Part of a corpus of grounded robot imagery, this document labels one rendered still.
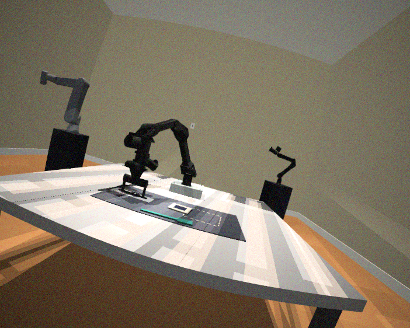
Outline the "white square tile with blue-grey centre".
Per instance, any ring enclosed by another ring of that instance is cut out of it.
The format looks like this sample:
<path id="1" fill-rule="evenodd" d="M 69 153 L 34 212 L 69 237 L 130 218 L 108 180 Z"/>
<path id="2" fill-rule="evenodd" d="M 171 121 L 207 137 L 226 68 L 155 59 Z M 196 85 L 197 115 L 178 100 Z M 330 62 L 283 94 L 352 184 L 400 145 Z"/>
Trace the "white square tile with blue-grey centre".
<path id="1" fill-rule="evenodd" d="M 171 204 L 168 208 L 175 210 L 175 211 L 179 211 L 185 214 L 188 214 L 189 212 L 191 212 L 191 208 L 177 204 L 177 203 L 173 203 Z"/>

